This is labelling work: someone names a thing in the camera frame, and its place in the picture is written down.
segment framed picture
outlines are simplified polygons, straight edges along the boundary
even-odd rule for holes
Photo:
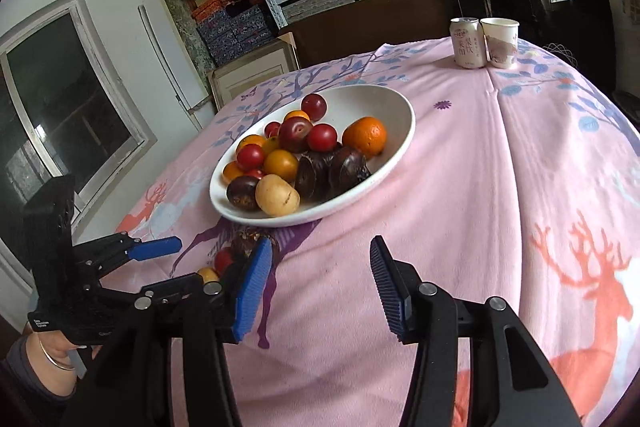
[[[283,35],[209,73],[216,107],[220,110],[247,89],[297,69],[292,34]]]

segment screw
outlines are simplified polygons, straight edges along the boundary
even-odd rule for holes
[[[217,281],[208,282],[202,287],[202,291],[207,295],[218,295],[222,292],[222,284]]]
[[[430,282],[423,282],[422,284],[420,284],[420,286],[418,286],[418,291],[422,295],[431,296],[438,293],[438,287],[434,284],[431,284]]]
[[[151,306],[151,299],[149,297],[140,297],[136,300],[134,306],[137,310],[146,310]]]
[[[494,310],[501,312],[507,307],[507,303],[500,297],[491,297],[489,299],[489,306]]]

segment bracelet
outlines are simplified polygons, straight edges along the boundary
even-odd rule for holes
[[[44,356],[47,357],[47,360],[49,360],[49,362],[51,362],[57,368],[63,369],[64,371],[74,371],[75,370],[75,367],[69,367],[68,365],[64,365],[63,363],[60,363],[60,362],[57,362],[56,360],[54,360],[53,357],[49,353],[47,353],[47,350],[42,345],[42,341],[40,340],[40,336],[37,333],[36,333],[36,336],[38,337],[38,342],[40,343],[40,347],[42,348],[42,352],[44,353]]]

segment white bowl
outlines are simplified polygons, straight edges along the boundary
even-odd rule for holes
[[[327,112],[319,123],[328,123],[338,132],[338,140],[351,123],[363,116],[378,118],[386,127],[386,145],[381,155],[367,162],[371,176],[344,194],[324,203],[300,203],[299,209],[289,216],[268,217],[262,211],[246,212],[234,207],[226,199],[226,184],[222,171],[226,164],[236,159],[236,147],[242,138],[250,134],[264,136],[264,128],[271,121],[282,122],[289,111],[300,109],[302,100],[287,103],[262,118],[247,129],[226,150],[213,171],[209,185],[209,196],[215,209],[230,221],[254,227],[290,227],[329,216],[345,206],[358,201],[376,187],[391,172],[409,148],[415,132],[415,114],[411,103],[400,93],[388,87],[365,84],[332,87],[320,91],[327,103]]]

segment pink tablecloth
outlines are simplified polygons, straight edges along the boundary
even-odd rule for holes
[[[397,259],[453,296],[504,296],[584,424],[599,425],[640,367],[640,137],[576,70],[525,41],[513,71],[457,68],[443,39],[260,84],[217,115],[120,226],[144,239],[177,235],[183,251],[129,263],[108,284],[137,291],[212,263],[238,229],[208,196],[226,148],[284,103],[363,83],[408,97],[414,140],[374,196],[276,231],[283,259],[254,329],[227,349],[244,424],[398,424],[415,349],[388,331],[370,273],[369,241],[381,234]]]

